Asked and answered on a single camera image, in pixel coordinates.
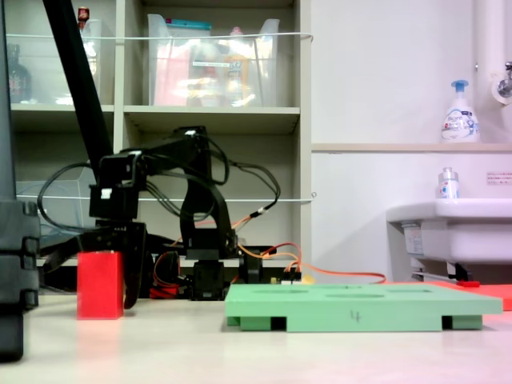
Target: clear plastic container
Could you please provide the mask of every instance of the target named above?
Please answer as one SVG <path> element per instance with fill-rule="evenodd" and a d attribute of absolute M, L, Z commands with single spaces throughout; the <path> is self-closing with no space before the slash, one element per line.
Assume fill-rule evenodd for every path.
<path fill-rule="evenodd" d="M 114 102 L 114 40 L 99 40 L 102 36 L 112 36 L 105 23 L 101 20 L 89 20 L 82 32 L 84 48 L 89 60 L 94 84 L 102 104 Z M 66 76 L 62 69 L 57 47 L 50 38 L 8 37 L 8 45 L 18 48 L 18 72 L 28 72 L 24 77 L 30 80 L 24 82 L 28 86 L 20 96 L 12 97 L 12 102 L 26 104 L 63 104 L 72 105 Z M 9 70 L 16 66 L 12 60 Z M 16 77 L 10 76 L 10 87 L 18 86 Z"/>
<path fill-rule="evenodd" d="M 150 37 L 163 38 L 150 40 L 150 105 L 277 106 L 276 36 L 173 40 L 162 16 L 148 22 Z M 269 19 L 260 34 L 278 25 Z"/>
<path fill-rule="evenodd" d="M 36 197 L 44 181 L 16 182 L 16 195 L 19 200 L 36 202 Z M 43 206 L 46 213 L 56 222 L 68 226 L 93 227 L 94 219 L 89 216 L 89 185 L 94 184 L 91 170 L 84 169 L 77 180 L 57 180 L 46 190 Z M 64 238 L 76 235 L 56 228 L 44 218 L 41 219 L 42 246 L 58 242 Z"/>

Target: red cube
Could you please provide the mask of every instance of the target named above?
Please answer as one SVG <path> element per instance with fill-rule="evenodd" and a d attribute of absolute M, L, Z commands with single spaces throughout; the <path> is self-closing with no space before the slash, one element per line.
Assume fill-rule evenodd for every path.
<path fill-rule="evenodd" d="M 77 267 L 77 317 L 116 319 L 122 316 L 120 252 L 81 252 Z"/>

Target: soap dispenser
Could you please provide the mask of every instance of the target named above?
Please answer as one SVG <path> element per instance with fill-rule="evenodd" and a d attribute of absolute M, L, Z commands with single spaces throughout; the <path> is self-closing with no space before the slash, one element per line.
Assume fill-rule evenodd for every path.
<path fill-rule="evenodd" d="M 451 83 L 457 97 L 446 112 L 441 142 L 480 142 L 480 125 L 464 93 L 468 85 L 466 80 Z"/>

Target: hole in board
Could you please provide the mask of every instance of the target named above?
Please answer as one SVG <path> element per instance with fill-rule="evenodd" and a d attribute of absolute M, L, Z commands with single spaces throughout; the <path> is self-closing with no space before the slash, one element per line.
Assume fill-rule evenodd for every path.
<path fill-rule="evenodd" d="M 426 294 L 432 292 L 431 290 L 387 290 L 392 294 Z"/>
<path fill-rule="evenodd" d="M 452 330 L 454 328 L 454 318 L 451 316 L 442 316 L 441 324 L 444 330 Z"/>
<path fill-rule="evenodd" d="M 328 298 L 383 298 L 383 294 L 326 294 Z"/>
<path fill-rule="evenodd" d="M 271 330 L 286 330 L 286 318 L 270 318 Z"/>
<path fill-rule="evenodd" d="M 354 289 L 361 289 L 361 286 L 328 286 L 328 285 L 322 285 L 319 284 L 317 286 L 312 286 L 312 288 L 318 288 L 321 290 L 354 290 Z"/>
<path fill-rule="evenodd" d="M 307 290 L 256 290 L 256 294 L 307 294 Z"/>

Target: faucet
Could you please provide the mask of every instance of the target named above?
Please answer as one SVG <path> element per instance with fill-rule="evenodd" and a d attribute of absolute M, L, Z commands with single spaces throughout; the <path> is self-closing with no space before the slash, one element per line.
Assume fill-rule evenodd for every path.
<path fill-rule="evenodd" d="M 498 93 L 503 98 L 512 97 L 512 62 L 505 63 L 505 69 L 508 75 L 507 80 L 501 80 L 498 84 Z"/>

